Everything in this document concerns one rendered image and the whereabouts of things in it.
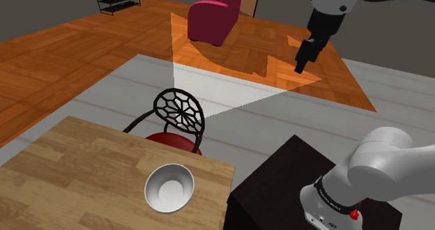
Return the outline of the white bowl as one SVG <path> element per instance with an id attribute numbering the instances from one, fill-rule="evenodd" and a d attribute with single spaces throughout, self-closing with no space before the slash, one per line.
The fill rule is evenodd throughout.
<path id="1" fill-rule="evenodd" d="M 194 176 L 181 164 L 165 164 L 147 178 L 144 197 L 147 204 L 158 213 L 175 213 L 191 200 L 194 193 Z"/>

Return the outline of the dark framed door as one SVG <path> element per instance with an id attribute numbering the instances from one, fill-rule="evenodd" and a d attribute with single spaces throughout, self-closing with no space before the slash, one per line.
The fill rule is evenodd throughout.
<path id="1" fill-rule="evenodd" d="M 242 0 L 240 7 L 241 14 L 252 17 L 254 15 L 256 4 L 257 0 Z"/>

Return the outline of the wooden table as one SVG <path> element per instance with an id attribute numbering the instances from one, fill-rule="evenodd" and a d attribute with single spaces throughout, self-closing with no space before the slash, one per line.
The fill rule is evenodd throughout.
<path id="1" fill-rule="evenodd" d="M 169 163 L 195 187 L 162 214 L 144 187 Z M 222 230 L 233 176 L 232 164 L 69 116 L 0 166 L 0 230 Z"/>

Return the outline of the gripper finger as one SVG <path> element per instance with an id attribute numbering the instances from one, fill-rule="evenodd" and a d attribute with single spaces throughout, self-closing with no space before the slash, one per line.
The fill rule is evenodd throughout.
<path id="1" fill-rule="evenodd" d="M 312 61 L 314 53 L 316 52 L 316 41 L 313 38 L 304 39 L 296 54 L 295 72 L 301 74 L 304 71 L 305 65 L 308 61 Z"/>
<path id="2" fill-rule="evenodd" d="M 312 47 L 311 47 L 310 52 L 309 52 L 308 60 L 314 63 L 317 60 L 321 51 L 328 44 L 328 39 L 327 38 L 318 38 L 318 39 L 311 38 L 310 42 L 312 43 Z"/>

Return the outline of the dark robot stand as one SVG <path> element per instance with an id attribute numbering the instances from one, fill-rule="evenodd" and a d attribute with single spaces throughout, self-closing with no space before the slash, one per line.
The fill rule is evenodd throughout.
<path id="1" fill-rule="evenodd" d="M 292 136 L 231 192 L 223 230 L 320 230 L 320 216 L 327 230 L 399 230 L 400 211 L 351 184 L 350 159 L 334 164 Z"/>

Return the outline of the black web-back chair red seat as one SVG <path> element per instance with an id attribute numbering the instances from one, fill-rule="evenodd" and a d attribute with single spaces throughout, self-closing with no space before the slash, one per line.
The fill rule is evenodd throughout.
<path id="1" fill-rule="evenodd" d="M 192 94 L 178 88 L 163 90 L 153 101 L 153 108 L 137 117 L 123 132 L 129 133 L 151 114 L 162 119 L 165 126 L 162 132 L 149 135 L 148 140 L 202 155 L 199 147 L 204 135 L 205 117 L 199 101 Z M 191 141 L 182 135 L 169 132 L 169 126 L 194 135 L 195 140 Z"/>

